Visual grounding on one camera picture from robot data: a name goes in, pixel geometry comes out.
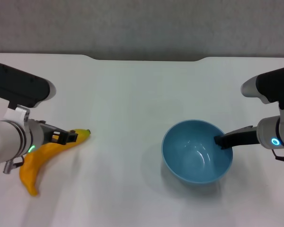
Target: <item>bowl rim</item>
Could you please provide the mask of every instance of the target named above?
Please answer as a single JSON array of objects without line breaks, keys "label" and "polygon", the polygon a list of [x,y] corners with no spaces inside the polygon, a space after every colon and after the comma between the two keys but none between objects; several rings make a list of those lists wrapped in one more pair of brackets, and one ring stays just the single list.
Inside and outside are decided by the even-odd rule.
[{"label": "bowl rim", "polygon": [[209,123],[209,122],[207,122],[207,121],[197,120],[197,119],[191,119],[191,120],[184,120],[184,121],[178,122],[178,123],[174,124],[173,126],[171,126],[171,128],[168,129],[168,131],[165,133],[165,135],[164,135],[164,137],[163,137],[162,144],[161,144],[161,153],[162,153],[163,161],[164,161],[165,165],[167,166],[167,168],[172,172],[173,175],[175,175],[177,178],[179,178],[179,179],[181,179],[182,181],[185,181],[185,182],[187,182],[187,183],[208,184],[208,183],[216,182],[216,181],[218,181],[219,179],[221,179],[221,178],[228,172],[229,168],[231,167],[232,160],[233,160],[233,150],[232,150],[232,148],[230,148],[230,149],[231,149],[231,153],[232,153],[232,157],[231,157],[231,161],[230,161],[230,163],[229,163],[229,166],[227,167],[227,169],[225,170],[225,172],[224,172],[222,175],[220,175],[219,177],[217,177],[216,179],[211,180],[211,181],[204,181],[204,182],[189,181],[189,180],[187,180],[187,179],[185,179],[185,178],[179,176],[178,174],[176,174],[176,173],[169,167],[169,165],[167,164],[167,162],[166,162],[166,160],[165,160],[165,157],[164,157],[164,155],[163,155],[163,143],[164,143],[164,140],[165,140],[166,135],[167,135],[168,132],[169,132],[172,128],[174,128],[176,125],[181,124],[181,123],[183,123],[183,122],[191,122],[191,121],[194,121],[194,122],[204,122],[204,123],[210,124],[210,125],[212,125],[213,127],[215,127],[216,129],[218,129],[221,133],[224,134],[224,132],[223,132],[221,129],[219,129],[217,126],[215,126],[214,124],[211,124],[211,123]]}]

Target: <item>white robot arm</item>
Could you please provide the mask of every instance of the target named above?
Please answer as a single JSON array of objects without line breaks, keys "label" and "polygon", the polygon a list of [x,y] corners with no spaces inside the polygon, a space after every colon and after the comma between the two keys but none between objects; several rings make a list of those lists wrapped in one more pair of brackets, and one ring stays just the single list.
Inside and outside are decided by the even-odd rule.
[{"label": "white robot arm", "polygon": [[277,156],[274,149],[284,148],[284,68],[266,72],[246,81],[241,87],[245,97],[257,97],[264,104],[279,103],[279,116],[262,119],[257,127],[248,126],[214,138],[222,149],[248,144],[261,144],[271,149],[276,160],[284,161]]},{"label": "white robot arm", "polygon": [[[0,163],[6,162],[3,173],[24,163],[23,156],[46,143],[65,145],[75,142],[74,131],[64,131],[45,121],[29,119],[29,108],[37,107],[55,95],[53,84],[43,78],[0,64],[0,98],[9,101],[8,109],[0,121]],[[22,157],[22,162],[14,159]]]}]

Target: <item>white table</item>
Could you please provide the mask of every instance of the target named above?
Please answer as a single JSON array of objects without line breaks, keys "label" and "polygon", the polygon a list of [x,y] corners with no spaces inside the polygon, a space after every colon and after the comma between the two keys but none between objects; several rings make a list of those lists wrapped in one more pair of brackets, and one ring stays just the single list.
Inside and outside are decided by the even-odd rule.
[{"label": "white table", "polygon": [[[270,150],[235,147],[227,175],[205,188],[175,179],[160,150],[165,132],[185,119],[229,132],[279,115],[276,103],[245,98],[240,86],[284,67],[284,59],[0,54],[0,62],[55,84],[57,95],[32,109],[32,118],[92,131],[46,165],[40,197],[29,196],[18,170],[0,171],[0,227],[284,227],[284,163]],[[6,108],[0,99],[0,118]]]}]

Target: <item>gray wall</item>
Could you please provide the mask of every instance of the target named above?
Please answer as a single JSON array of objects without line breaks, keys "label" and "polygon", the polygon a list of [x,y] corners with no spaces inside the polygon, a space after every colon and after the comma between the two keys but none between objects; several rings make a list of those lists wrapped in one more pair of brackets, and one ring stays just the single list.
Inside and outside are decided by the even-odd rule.
[{"label": "gray wall", "polygon": [[284,57],[284,0],[0,0],[0,52]]}]

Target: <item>banana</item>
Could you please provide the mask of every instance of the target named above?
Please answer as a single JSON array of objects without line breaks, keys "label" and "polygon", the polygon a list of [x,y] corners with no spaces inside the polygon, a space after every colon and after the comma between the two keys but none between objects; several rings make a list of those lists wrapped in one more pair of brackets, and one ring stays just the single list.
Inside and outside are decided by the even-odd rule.
[{"label": "banana", "polygon": [[66,145],[47,143],[42,145],[33,153],[28,153],[24,158],[24,164],[20,167],[19,176],[22,184],[26,187],[31,196],[37,196],[38,190],[35,188],[36,178],[41,166],[49,159],[60,154],[62,151],[75,147],[84,142],[89,136],[90,131],[85,129],[74,129],[78,134],[76,142]]}]

